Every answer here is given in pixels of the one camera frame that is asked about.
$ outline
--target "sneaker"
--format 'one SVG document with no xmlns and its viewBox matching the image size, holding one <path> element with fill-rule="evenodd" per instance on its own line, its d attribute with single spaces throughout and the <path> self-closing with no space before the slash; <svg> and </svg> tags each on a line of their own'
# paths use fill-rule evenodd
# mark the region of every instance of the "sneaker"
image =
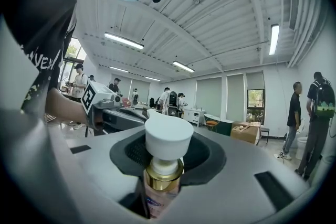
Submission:
<svg viewBox="0 0 336 224">
<path fill-rule="evenodd" d="M 287 159 L 289 161 L 292 159 L 292 157 L 289 156 L 289 154 L 283 154 L 281 157 L 284 158 L 284 159 Z"/>
<path fill-rule="evenodd" d="M 77 130 L 79 128 L 82 128 L 83 126 L 85 126 L 85 124 L 77 124 L 76 126 L 73 127 L 74 130 Z"/>
<path fill-rule="evenodd" d="M 299 176 L 302 176 L 302 174 L 299 173 L 299 170 L 298 169 L 295 169 L 294 171 L 296 174 L 298 174 Z"/>
</svg>

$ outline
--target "black cap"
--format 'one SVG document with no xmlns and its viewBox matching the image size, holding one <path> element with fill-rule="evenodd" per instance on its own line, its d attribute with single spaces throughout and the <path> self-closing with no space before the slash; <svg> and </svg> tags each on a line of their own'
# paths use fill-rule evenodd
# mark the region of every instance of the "black cap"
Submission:
<svg viewBox="0 0 336 224">
<path fill-rule="evenodd" d="M 73 67 L 75 69 L 79 69 L 79 68 L 83 68 L 83 65 L 81 63 L 78 63 L 75 67 Z"/>
</svg>

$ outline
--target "backpack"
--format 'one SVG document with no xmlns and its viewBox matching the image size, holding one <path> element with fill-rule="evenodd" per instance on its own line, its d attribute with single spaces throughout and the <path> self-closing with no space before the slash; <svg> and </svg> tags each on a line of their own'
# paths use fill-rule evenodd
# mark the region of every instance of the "backpack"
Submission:
<svg viewBox="0 0 336 224">
<path fill-rule="evenodd" d="M 171 92 L 169 94 L 169 106 L 178 106 L 177 102 L 177 93 L 176 92 Z"/>
<path fill-rule="evenodd" d="M 335 114 L 335 94 L 328 80 L 323 79 L 322 83 L 314 81 L 317 87 L 316 103 L 316 116 L 319 118 L 331 119 Z"/>
<path fill-rule="evenodd" d="M 149 100 L 149 107 L 150 107 L 150 108 L 153 108 L 153 107 L 154 107 L 154 98 L 151 98 L 151 99 Z"/>
</svg>

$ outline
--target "jeans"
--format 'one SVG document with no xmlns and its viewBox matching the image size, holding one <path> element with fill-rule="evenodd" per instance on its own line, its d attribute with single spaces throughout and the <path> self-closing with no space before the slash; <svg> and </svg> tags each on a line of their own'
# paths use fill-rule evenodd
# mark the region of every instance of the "jeans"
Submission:
<svg viewBox="0 0 336 224">
<path fill-rule="evenodd" d="M 320 158 L 327 139 L 329 129 L 329 119 L 315 119 L 309 124 L 308 139 L 304 149 L 302 161 L 298 173 L 310 176 L 317 161 Z"/>
<path fill-rule="evenodd" d="M 285 155 L 288 154 L 290 147 L 292 146 L 292 143 L 295 139 L 296 136 L 296 129 L 295 126 L 290 126 L 289 127 L 289 132 L 287 134 L 287 139 L 284 143 L 284 146 L 282 147 L 282 151 L 284 152 Z"/>
</svg>

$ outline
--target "tree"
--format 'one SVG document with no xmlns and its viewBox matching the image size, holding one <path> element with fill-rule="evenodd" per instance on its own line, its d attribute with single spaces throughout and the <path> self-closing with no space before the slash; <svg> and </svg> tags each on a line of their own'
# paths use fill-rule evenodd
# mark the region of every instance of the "tree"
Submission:
<svg viewBox="0 0 336 224">
<path fill-rule="evenodd" d="M 65 54 L 65 57 L 76 57 L 77 54 L 77 48 L 75 45 L 69 45 L 67 53 Z"/>
</svg>

